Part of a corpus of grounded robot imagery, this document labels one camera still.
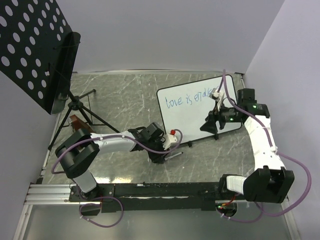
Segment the white whiteboard marker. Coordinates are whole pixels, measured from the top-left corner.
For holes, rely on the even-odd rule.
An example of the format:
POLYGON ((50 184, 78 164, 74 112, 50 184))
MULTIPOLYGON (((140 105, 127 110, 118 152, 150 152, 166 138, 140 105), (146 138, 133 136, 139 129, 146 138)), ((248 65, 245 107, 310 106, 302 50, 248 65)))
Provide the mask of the white whiteboard marker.
POLYGON ((165 159, 165 161, 168 161, 168 160, 171 160, 171 159, 173 159, 175 157, 178 157, 178 156, 180 156, 182 154, 183 154, 183 152, 174 153, 174 154, 172 154, 170 156, 166 156, 164 159, 165 159))

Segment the white whiteboard with black frame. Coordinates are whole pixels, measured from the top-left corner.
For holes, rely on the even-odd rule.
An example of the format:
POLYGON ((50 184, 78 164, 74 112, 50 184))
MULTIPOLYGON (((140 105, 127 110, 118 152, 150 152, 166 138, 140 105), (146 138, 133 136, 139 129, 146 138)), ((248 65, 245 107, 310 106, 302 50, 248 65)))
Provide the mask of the white whiteboard with black frame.
POLYGON ((179 129, 182 143, 210 137, 212 134, 201 131, 200 127, 215 106, 209 95, 220 86, 221 80, 217 76, 159 89, 156 95, 165 132, 179 129))

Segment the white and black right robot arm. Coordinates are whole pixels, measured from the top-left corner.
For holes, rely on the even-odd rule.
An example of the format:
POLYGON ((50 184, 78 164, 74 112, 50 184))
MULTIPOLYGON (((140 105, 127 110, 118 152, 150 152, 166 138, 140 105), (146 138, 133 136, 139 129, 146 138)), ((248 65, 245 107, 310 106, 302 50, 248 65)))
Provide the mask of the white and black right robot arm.
POLYGON ((223 130, 227 123, 244 125, 253 151, 254 172, 248 177, 223 174, 218 193, 223 199, 230 199, 236 193, 248 202, 282 203, 295 176, 276 154, 269 109, 266 104, 256 101, 254 89, 244 88, 237 93, 238 103, 234 107, 226 107, 223 103, 225 93, 213 89, 209 97, 215 101, 215 106, 200 130, 213 134, 218 140, 218 131, 223 130))

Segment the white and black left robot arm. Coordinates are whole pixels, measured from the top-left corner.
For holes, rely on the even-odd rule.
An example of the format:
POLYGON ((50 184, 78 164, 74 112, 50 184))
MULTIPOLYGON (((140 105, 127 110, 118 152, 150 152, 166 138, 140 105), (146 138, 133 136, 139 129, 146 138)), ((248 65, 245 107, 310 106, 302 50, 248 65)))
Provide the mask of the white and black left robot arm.
POLYGON ((97 134, 81 128, 61 144, 55 154, 63 173, 77 184, 82 197, 93 201, 99 195, 99 187, 89 167, 98 155, 146 150, 149 160, 162 164, 169 148, 178 143, 175 133, 173 130, 165 134, 155 122, 115 134, 97 134))

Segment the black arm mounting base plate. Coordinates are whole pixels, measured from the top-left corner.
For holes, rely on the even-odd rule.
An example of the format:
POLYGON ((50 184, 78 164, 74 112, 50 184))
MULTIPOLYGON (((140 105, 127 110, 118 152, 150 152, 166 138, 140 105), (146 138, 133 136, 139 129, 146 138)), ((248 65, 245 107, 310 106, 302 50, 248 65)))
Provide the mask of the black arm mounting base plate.
POLYGON ((230 201, 235 192, 223 189, 218 182, 178 183, 99 183, 99 195, 83 198, 76 186, 70 190, 71 203, 102 204, 103 213, 152 210, 215 211, 217 203, 230 201))

